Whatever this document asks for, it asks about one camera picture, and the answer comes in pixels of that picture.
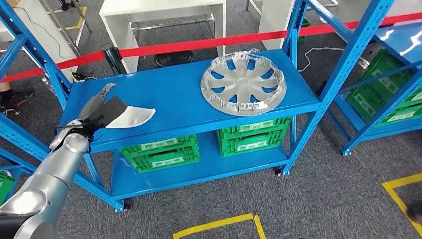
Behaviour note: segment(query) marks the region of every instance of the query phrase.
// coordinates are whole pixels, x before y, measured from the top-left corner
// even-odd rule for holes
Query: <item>shelf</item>
[[[134,197],[207,182],[287,163],[283,147],[222,158],[215,132],[198,134],[201,160],[197,163],[139,174],[119,151],[114,153],[111,193],[115,199]]]
[[[94,138],[101,137],[92,143],[93,153],[317,110],[320,101],[284,51],[259,54],[270,58],[283,71],[287,83],[285,98],[265,114],[237,117],[212,107],[200,91],[202,74],[211,62],[206,60],[74,83],[61,124],[76,119],[85,102],[110,82],[117,85],[106,100],[118,95],[129,105],[155,108],[157,112],[140,127],[97,131]]]
[[[334,98],[334,102],[340,108],[341,112],[343,112],[344,117],[346,117],[355,131],[358,132],[365,126],[365,122],[355,111],[355,109],[349,104],[349,102],[346,101],[344,98],[345,96],[346,94],[337,94]]]
[[[375,33],[374,38],[401,62],[411,64],[421,60],[422,44],[414,45],[422,40],[421,31],[422,22],[382,27]]]
[[[419,129],[422,129],[421,117],[375,127],[365,136],[365,141]]]
[[[338,94],[334,98],[334,102],[343,112],[344,117],[346,117],[346,119],[350,122],[356,132],[363,129],[363,127],[366,125],[365,122],[361,119],[359,114],[352,108],[352,106],[350,106],[350,104],[346,101],[342,94]],[[380,127],[375,127],[367,133],[367,136],[365,136],[364,140],[366,141],[385,136],[391,136],[398,133],[404,133],[418,129],[422,129],[421,117],[397,123],[391,123]]]

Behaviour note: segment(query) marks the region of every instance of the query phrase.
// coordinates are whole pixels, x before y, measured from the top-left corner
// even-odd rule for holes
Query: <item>person's leg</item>
[[[31,99],[34,91],[27,88],[23,91],[15,91],[10,87],[9,82],[0,83],[0,105],[7,109],[16,108],[25,101]]]

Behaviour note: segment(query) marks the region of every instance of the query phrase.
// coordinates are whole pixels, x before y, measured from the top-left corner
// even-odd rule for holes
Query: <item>gray carpet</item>
[[[84,32],[80,47],[82,54],[97,51],[102,44],[110,42],[98,16],[101,4],[101,0],[80,0],[81,6],[88,6],[86,17],[93,30],[91,35]],[[60,7],[53,0],[51,5],[55,9]],[[227,1],[227,35],[257,32],[259,15],[252,8],[248,12],[244,8],[244,0]],[[70,16],[68,12],[61,15],[61,18],[69,18],[69,25],[66,26],[75,23],[74,14]],[[307,13],[307,19],[312,24],[320,24],[313,12]],[[171,30],[139,32],[137,37],[141,45],[212,38],[213,28],[211,24],[201,23]],[[299,45],[298,67],[306,64],[303,54],[308,49],[322,46],[344,47],[345,44],[335,34],[307,37]],[[264,49],[261,43],[252,43],[230,46],[227,51],[249,50],[252,47]],[[374,56],[371,52],[378,49],[378,45],[370,46],[364,57],[371,59]],[[302,74],[313,90],[318,89],[321,82],[329,77],[340,54],[333,51],[310,54],[311,65]],[[195,60],[215,56],[215,49],[195,51]],[[10,73],[32,67],[34,64],[22,53]],[[139,61],[139,69],[151,67],[151,57]],[[81,74],[91,72],[98,77],[111,74],[105,62],[78,68]],[[355,67],[348,84],[360,74],[362,69]],[[36,95],[22,105],[21,115],[11,118],[48,144],[54,137],[53,126],[61,115],[60,107],[39,77],[16,82],[13,86],[19,89],[27,85],[34,87]],[[345,122],[339,111],[331,108]],[[298,117],[300,127],[304,125],[306,117]],[[386,137],[362,143],[350,157],[343,157],[339,148],[345,142],[332,122],[324,117],[288,177],[277,177],[268,169],[153,193],[135,197],[134,207],[119,214],[95,196],[73,186],[57,224],[56,238],[171,238],[172,233],[182,229],[245,213],[259,215],[269,239],[419,238],[381,183],[420,172],[421,140],[420,131]],[[0,142],[1,147],[37,163],[8,142]],[[109,187],[111,153],[96,154],[94,160]],[[399,188],[397,193],[405,203],[410,204],[421,198],[421,184]],[[246,221],[186,238],[259,237],[255,225]]]

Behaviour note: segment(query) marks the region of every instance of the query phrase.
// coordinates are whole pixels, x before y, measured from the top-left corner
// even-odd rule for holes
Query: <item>table leg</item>
[[[220,5],[212,6],[212,11],[215,17],[215,37],[225,37],[225,13],[226,13],[226,3]],[[218,55],[225,55],[225,46],[217,47]]]
[[[119,49],[138,47],[129,16],[101,16],[101,19],[115,47]],[[123,58],[122,63],[128,73],[136,72],[138,60],[138,56]]]

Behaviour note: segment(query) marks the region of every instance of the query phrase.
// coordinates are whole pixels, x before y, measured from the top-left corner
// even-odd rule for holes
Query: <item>green plastic crate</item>
[[[307,26],[310,26],[311,25],[311,23],[310,22],[308,22],[308,20],[306,20],[305,18],[304,18],[304,20],[302,21],[302,26],[301,27],[307,27]],[[304,41],[305,40],[305,36],[300,36],[300,37],[298,37],[298,42],[301,42],[301,41]]]
[[[284,124],[284,128],[276,131],[261,132],[241,137],[224,137],[221,130],[217,130],[218,145],[222,157],[248,153],[267,148],[278,147],[283,142],[289,124]]]
[[[219,134],[225,139],[250,136],[254,134],[267,133],[271,131],[283,130],[289,126],[292,117],[281,117],[258,123],[244,124],[240,126],[220,129]]]
[[[172,150],[175,148],[185,147],[185,146],[192,146],[197,144],[197,138],[195,135],[184,136],[184,137],[177,137],[177,138],[170,138],[167,140],[152,142],[152,143],[144,143],[136,146],[131,146],[127,148],[120,149],[121,153],[125,157],[133,157],[137,154],[143,155],[145,152],[148,153],[158,153],[166,150]]]
[[[392,54],[382,49],[375,56],[374,60],[359,79],[363,81],[374,76],[387,73],[391,70],[402,67],[403,63],[396,59]],[[413,71],[405,70],[397,74],[384,77],[378,81],[353,89],[346,97],[349,104],[358,112],[361,118],[368,122],[379,109],[391,99],[391,97],[405,84],[413,75]],[[400,109],[407,106],[422,103],[422,88],[409,95],[400,103],[395,112],[399,114]]]
[[[0,205],[3,204],[13,185],[14,178],[0,171]]]
[[[402,66],[404,66],[404,64],[401,61],[395,58],[388,51],[382,49],[375,56],[374,60],[369,65],[368,69],[365,71],[359,81],[387,73]],[[384,77],[378,81],[373,81],[369,84],[374,87],[375,90],[379,92],[385,100],[389,100],[413,76],[413,74],[414,72],[412,70],[404,70],[399,73]],[[409,96],[409,98],[407,98],[404,101],[404,104],[400,105],[400,107],[419,103],[411,101],[412,100]]]
[[[405,106],[394,110],[394,112],[389,114],[381,123],[377,125],[377,127],[414,119],[420,116],[422,116],[422,104]]]
[[[401,107],[404,106],[411,106],[416,104],[422,103],[422,87],[420,87],[418,90],[413,92],[409,97],[407,97],[401,104]]]
[[[149,150],[145,150],[139,145],[122,148],[120,151],[139,173],[199,162],[200,155],[196,136],[191,135],[177,139],[182,140]]]
[[[371,120],[386,100],[371,85],[363,85],[353,89],[346,97],[347,102],[357,111],[363,121]]]

